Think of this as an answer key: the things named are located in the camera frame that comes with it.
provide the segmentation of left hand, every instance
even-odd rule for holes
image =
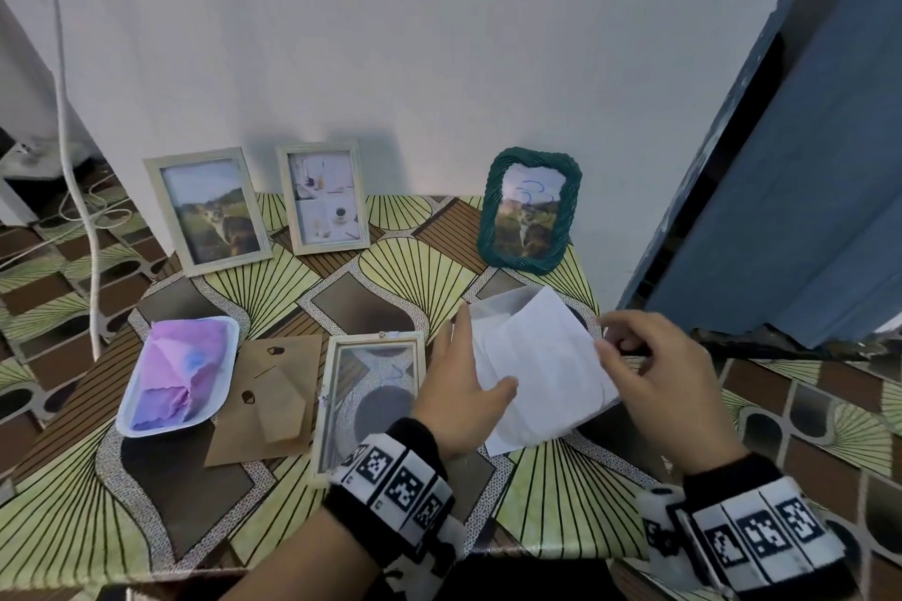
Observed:
[[[473,357],[470,305],[457,310],[435,336],[432,358],[412,417],[432,432],[443,462],[476,451],[502,419],[517,396],[517,379],[508,376],[491,390],[482,390]]]

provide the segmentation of hand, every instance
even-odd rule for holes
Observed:
[[[598,323],[608,329],[604,339],[595,341],[602,367],[614,380],[639,432],[677,468],[692,475],[749,453],[723,404],[704,347],[658,313],[611,311]],[[643,343],[652,356],[636,373],[616,346],[633,351]]]
[[[435,336],[426,380],[413,402],[412,417],[432,432],[443,462],[476,451],[517,396],[517,379],[502,379],[484,391],[476,379],[470,305],[457,310]]]

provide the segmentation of photo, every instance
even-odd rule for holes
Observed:
[[[304,245],[360,241],[350,151],[289,153],[288,170]]]
[[[260,251],[237,162],[175,164],[161,175],[194,264]]]
[[[495,216],[495,251],[534,258],[548,254],[566,179],[557,169],[546,166],[514,163],[508,167]]]

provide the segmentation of cardboard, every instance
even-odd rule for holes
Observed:
[[[251,391],[267,443],[298,437],[307,403],[279,367],[268,368],[254,378]]]
[[[235,359],[232,386],[219,410],[217,428],[207,452],[205,466],[243,463],[260,459],[306,454],[310,451],[313,411],[316,408],[321,335],[297,338],[247,340]],[[304,400],[303,420],[292,439],[267,442],[262,416],[270,402],[257,398],[255,380],[274,366]],[[258,404],[264,407],[258,410]]]

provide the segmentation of right hand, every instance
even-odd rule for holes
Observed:
[[[602,367],[614,381],[630,417],[648,441],[685,475],[741,459],[739,441],[723,404],[711,356],[659,313],[610,311],[595,341]],[[617,346],[633,351],[647,344],[652,356],[633,371]]]

